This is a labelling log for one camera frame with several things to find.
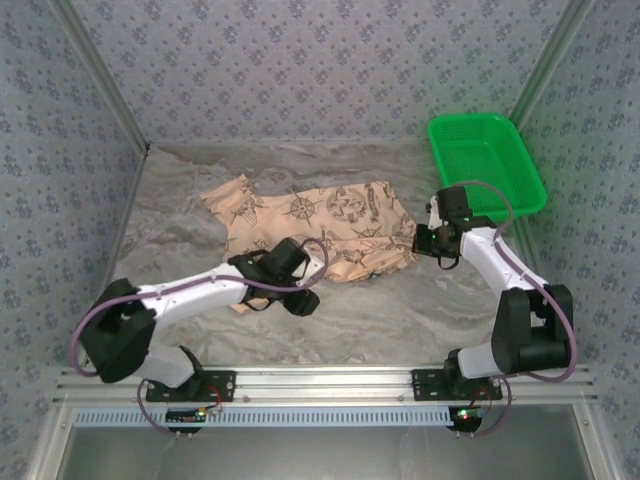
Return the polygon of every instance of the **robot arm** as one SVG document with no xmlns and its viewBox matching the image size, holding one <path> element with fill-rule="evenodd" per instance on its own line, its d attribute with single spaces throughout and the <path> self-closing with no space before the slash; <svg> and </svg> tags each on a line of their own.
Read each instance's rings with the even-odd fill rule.
<svg viewBox="0 0 640 480">
<path fill-rule="evenodd" d="M 130 375 L 180 389 L 186 397 L 202 387 L 202 367 L 186 347 L 154 342 L 157 333 L 205 309 L 262 298 L 279 301 L 289 313 L 311 314 L 318 297 L 303 285 L 323 270 L 323 262 L 291 239 L 271 252 L 237 255 L 216 268 L 159 285 L 134 287 L 127 279 L 111 283 L 96 304 L 113 306 L 92 316 L 80 343 L 103 382 Z"/>
<path fill-rule="evenodd" d="M 495 224 L 488 217 L 473 216 L 463 187 L 440 190 L 427 209 L 429 225 L 418 225 L 414 252 L 438 258 L 446 269 L 455 267 L 460 257 L 466 259 L 499 298 L 491 340 L 449 354 L 445 371 L 452 388 L 470 379 L 566 367 L 571 356 L 567 333 L 532 282 L 551 294 L 572 324 L 569 290 L 564 285 L 549 285 L 501 238 L 495 238 Z M 442 266 L 443 258 L 451 259 L 450 267 Z M 543 319 L 543 326 L 532 327 L 531 313 Z"/>
</svg>

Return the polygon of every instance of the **marble surface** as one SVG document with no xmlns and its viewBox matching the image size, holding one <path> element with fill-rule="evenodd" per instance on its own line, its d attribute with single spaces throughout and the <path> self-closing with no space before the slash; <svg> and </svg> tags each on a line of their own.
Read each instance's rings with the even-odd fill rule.
<svg viewBox="0 0 640 480">
<path fill-rule="evenodd" d="M 246 174 L 260 195 L 374 180 L 391 182 L 417 222 L 439 185 L 428 145 L 270 144 L 154 146 L 138 189 L 116 278 L 134 284 L 193 275 L 222 261 L 226 229 L 199 194 Z M 497 302 L 474 268 L 421 257 L 401 272 L 314 287 L 321 304 L 300 318 L 275 304 L 240 315 L 218 308 L 165 329 L 203 364 L 440 363 L 486 341 Z"/>
</svg>

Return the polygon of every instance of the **green plastic basket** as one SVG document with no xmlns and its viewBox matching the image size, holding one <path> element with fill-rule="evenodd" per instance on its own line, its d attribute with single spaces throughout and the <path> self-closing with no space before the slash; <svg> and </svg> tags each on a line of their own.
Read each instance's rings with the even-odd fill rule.
<svg viewBox="0 0 640 480">
<path fill-rule="evenodd" d="M 445 187 L 480 180 L 501 190 L 516 217 L 536 213 L 547 203 L 547 192 L 520 134 L 507 117 L 496 113 L 443 115 L 427 129 Z M 474 215 L 494 222 L 509 218 L 500 197 L 482 187 L 468 187 Z"/>
</svg>

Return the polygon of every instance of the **blue floral wallpaper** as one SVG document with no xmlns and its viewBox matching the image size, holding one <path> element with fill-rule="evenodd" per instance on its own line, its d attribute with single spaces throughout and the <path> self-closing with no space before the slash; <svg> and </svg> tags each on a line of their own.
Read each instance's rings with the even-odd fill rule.
<svg viewBox="0 0 640 480">
<path fill-rule="evenodd" d="M 0 478 L 17 479 L 138 157 L 47 2 L 2 2 L 0 17 Z"/>
<path fill-rule="evenodd" d="M 566 1 L 74 0 L 150 142 L 424 138 L 513 107 Z"/>
<path fill-rule="evenodd" d="M 570 286 L 622 462 L 640 478 L 640 4 L 595 3 L 524 128 L 549 193 L 531 219 Z"/>
</svg>

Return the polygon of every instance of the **beige cloth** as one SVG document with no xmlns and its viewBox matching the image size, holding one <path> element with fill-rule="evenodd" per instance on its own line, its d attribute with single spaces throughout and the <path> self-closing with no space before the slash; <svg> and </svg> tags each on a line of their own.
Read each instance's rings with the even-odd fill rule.
<svg viewBox="0 0 640 480">
<path fill-rule="evenodd" d="M 201 195 L 228 231 L 226 255 L 271 250 L 285 237 L 315 237 L 329 251 L 325 278 L 363 280 L 406 267 L 416 224 L 388 182 L 260 197 L 244 175 Z M 322 252 L 309 244 L 320 259 Z"/>
</svg>

